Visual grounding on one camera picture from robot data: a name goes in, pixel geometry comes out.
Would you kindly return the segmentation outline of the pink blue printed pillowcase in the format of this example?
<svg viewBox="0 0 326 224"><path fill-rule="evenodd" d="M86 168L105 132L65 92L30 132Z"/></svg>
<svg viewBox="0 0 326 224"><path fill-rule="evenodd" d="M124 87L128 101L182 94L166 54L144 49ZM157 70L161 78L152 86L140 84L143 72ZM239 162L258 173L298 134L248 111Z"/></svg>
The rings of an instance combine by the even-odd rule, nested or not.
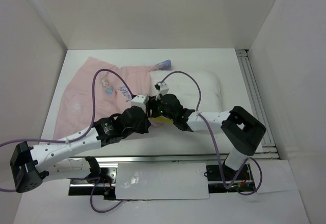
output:
<svg viewBox="0 0 326 224"><path fill-rule="evenodd" d="M123 113L131 95L149 94L150 72L170 70L166 60L150 66L117 67L89 57L67 85L61 99L54 140L89 127L92 120Z"/></svg>

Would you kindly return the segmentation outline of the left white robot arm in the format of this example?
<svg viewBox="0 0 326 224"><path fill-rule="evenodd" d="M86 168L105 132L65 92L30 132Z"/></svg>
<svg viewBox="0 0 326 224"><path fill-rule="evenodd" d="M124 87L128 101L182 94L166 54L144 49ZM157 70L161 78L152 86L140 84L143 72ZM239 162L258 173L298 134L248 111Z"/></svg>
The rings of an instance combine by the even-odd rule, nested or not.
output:
<svg viewBox="0 0 326 224"><path fill-rule="evenodd" d="M74 160L73 156L118 143L133 133L148 133L150 126L143 109L133 106L122 114L98 120L90 130L70 135L63 143L34 146L19 143L10 160L15 190L24 193L43 182L65 178L94 183L105 175L95 157Z"/></svg>

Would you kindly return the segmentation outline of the white pillow yellow trim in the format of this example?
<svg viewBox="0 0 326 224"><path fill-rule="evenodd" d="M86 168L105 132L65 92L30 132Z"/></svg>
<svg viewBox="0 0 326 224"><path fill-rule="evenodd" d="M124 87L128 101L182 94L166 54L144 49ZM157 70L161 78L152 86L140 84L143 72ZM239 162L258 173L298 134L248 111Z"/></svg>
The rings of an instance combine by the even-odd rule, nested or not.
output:
<svg viewBox="0 0 326 224"><path fill-rule="evenodd" d="M200 112L223 111L220 93L220 81L216 74L209 71L189 72L189 76L181 73L169 75L171 71L151 71L150 72L150 92L151 96L157 94L154 87L160 81L164 81L169 87L169 93L174 94L181 105L188 109L196 109L198 100Z"/></svg>

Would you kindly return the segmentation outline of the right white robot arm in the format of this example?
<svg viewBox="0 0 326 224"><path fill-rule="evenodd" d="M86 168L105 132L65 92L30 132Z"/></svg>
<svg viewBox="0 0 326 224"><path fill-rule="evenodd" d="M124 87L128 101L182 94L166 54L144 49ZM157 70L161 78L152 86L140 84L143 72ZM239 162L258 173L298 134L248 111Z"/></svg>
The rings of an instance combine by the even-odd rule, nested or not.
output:
<svg viewBox="0 0 326 224"><path fill-rule="evenodd" d="M198 112L183 107L175 95L166 94L159 99L150 97L147 111L150 118L164 117L181 131L224 133L233 146L222 167L227 179L239 175L242 164L255 154L266 133L266 127L241 106L220 113Z"/></svg>

